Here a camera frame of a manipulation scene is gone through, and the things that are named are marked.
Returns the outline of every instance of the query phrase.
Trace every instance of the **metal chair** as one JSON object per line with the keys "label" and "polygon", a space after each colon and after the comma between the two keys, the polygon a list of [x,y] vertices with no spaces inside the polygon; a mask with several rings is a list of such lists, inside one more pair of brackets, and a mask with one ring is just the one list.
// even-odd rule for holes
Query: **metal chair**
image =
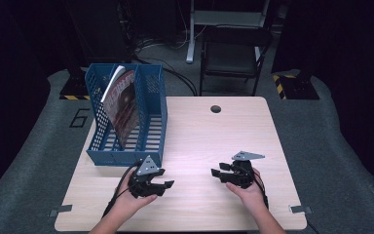
{"label": "metal chair", "polygon": [[205,76],[209,76],[208,79],[244,78],[245,82],[255,79],[251,92],[255,96],[264,57],[272,40],[270,31],[263,27],[208,26],[203,36],[199,96],[202,92],[211,92],[203,89]]}

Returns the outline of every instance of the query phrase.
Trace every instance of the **blue plastic basket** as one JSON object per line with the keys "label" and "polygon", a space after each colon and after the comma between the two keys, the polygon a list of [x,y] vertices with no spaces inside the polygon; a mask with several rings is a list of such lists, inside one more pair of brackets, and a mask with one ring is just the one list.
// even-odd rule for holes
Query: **blue plastic basket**
{"label": "blue plastic basket", "polygon": [[[118,65],[134,70],[135,94],[139,114],[137,126],[121,148],[104,112],[102,95]],[[128,167],[148,155],[162,166],[167,127],[165,82],[161,65],[93,63],[85,76],[96,126],[87,153],[97,166]]]}

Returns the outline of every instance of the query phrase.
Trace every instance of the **book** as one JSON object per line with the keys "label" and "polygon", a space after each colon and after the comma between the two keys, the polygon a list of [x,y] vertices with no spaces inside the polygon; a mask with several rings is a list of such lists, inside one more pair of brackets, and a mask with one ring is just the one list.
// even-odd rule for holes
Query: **book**
{"label": "book", "polygon": [[120,147],[126,147],[131,131],[138,125],[134,71],[118,66],[101,99]]}

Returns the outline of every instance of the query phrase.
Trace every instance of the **yellow and black tape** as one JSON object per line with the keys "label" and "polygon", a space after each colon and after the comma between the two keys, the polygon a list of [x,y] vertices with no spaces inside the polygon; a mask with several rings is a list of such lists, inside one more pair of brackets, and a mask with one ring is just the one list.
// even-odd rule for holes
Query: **yellow and black tape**
{"label": "yellow and black tape", "polygon": [[[286,77],[286,78],[296,78],[293,75],[285,75],[284,77]],[[281,77],[279,75],[274,75],[273,80],[275,81],[276,88],[278,89],[280,99],[287,99],[286,94],[284,93],[283,86],[281,85]]]}
{"label": "yellow and black tape", "polygon": [[90,99],[90,96],[59,96],[59,99],[70,99],[70,100]]}

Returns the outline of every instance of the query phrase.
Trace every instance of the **wooden table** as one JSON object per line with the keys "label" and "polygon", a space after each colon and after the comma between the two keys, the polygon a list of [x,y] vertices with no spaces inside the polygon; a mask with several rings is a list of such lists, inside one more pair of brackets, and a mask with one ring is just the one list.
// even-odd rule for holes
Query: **wooden table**
{"label": "wooden table", "polygon": [[[261,97],[167,97],[168,127],[164,149],[162,183],[175,180],[149,206],[141,209],[121,231],[229,231],[256,230],[254,220],[240,199],[211,176],[220,162],[232,163],[242,151],[263,154],[252,160],[262,175],[270,211],[286,230],[307,225],[299,206],[281,143],[265,99]],[[221,112],[213,113],[213,105]],[[114,188],[126,168],[96,167],[86,153],[94,123],[84,145],[62,205],[72,211],[59,213],[57,231],[89,231],[100,220]]]}

